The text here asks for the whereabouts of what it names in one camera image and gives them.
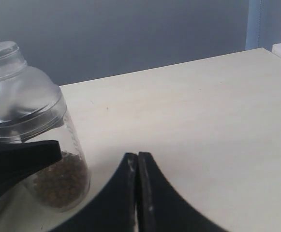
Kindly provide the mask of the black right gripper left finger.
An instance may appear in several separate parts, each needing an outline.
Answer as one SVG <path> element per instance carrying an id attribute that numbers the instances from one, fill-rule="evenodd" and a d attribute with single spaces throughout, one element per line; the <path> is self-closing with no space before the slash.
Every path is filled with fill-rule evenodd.
<path id="1" fill-rule="evenodd" d="M 103 189 L 77 214 L 53 232 L 133 232 L 137 155 L 124 154 Z"/>

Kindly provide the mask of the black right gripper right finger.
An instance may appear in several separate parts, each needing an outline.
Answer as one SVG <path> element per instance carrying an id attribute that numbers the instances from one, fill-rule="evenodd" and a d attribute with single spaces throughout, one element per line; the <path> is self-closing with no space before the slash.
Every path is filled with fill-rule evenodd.
<path id="1" fill-rule="evenodd" d="M 193 208 L 169 183 L 151 153 L 138 153 L 140 232 L 224 232 Z"/>

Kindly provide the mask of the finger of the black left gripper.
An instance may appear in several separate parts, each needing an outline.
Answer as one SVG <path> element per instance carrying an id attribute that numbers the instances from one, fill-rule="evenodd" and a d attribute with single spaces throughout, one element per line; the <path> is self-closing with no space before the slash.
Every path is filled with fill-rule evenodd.
<path id="1" fill-rule="evenodd" d="M 0 197 L 22 180 L 61 159 L 58 141 L 0 143 Z"/>

